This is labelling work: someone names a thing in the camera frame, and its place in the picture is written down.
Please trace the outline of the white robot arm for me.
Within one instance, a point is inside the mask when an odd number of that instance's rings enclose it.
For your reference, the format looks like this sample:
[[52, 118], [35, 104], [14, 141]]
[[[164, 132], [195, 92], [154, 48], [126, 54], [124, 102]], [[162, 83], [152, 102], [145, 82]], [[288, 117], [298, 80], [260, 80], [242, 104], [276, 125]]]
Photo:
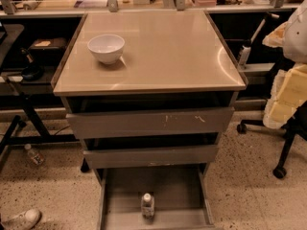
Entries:
[[289, 70], [278, 68], [267, 101], [263, 124], [279, 129], [307, 102], [307, 0], [263, 39], [272, 48], [281, 47], [283, 57], [294, 65]]

